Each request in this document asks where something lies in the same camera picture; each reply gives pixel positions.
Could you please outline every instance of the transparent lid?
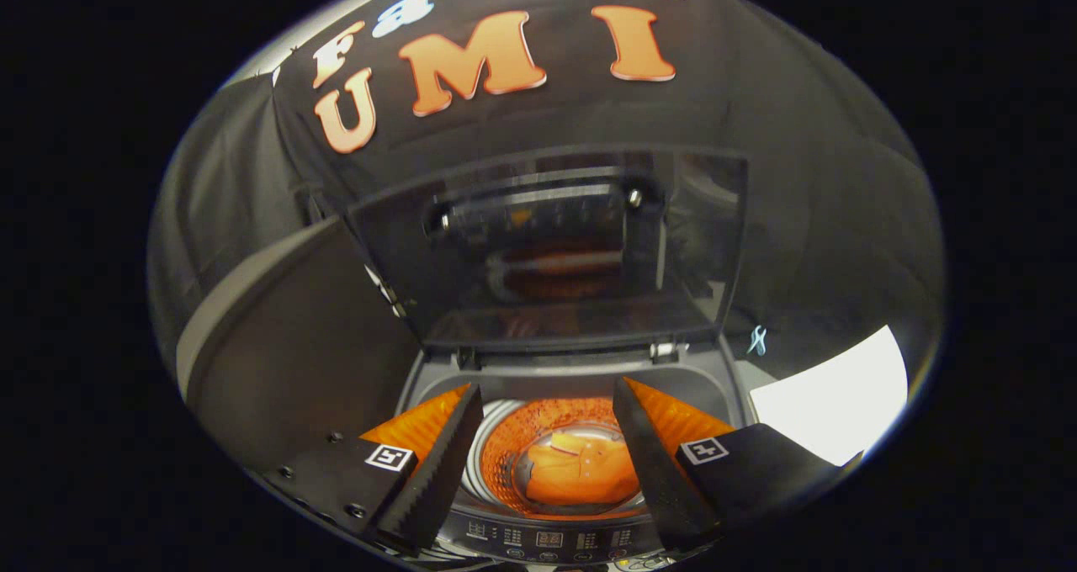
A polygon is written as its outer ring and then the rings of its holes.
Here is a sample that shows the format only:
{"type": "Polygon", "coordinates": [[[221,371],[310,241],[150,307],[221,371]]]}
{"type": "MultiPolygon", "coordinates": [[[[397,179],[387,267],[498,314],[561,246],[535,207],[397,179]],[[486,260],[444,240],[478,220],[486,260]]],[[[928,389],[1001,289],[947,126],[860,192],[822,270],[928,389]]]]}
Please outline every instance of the transparent lid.
{"type": "Polygon", "coordinates": [[[746,163],[719,152],[540,152],[352,209],[398,313],[432,347],[603,348],[721,332],[746,163]]]}

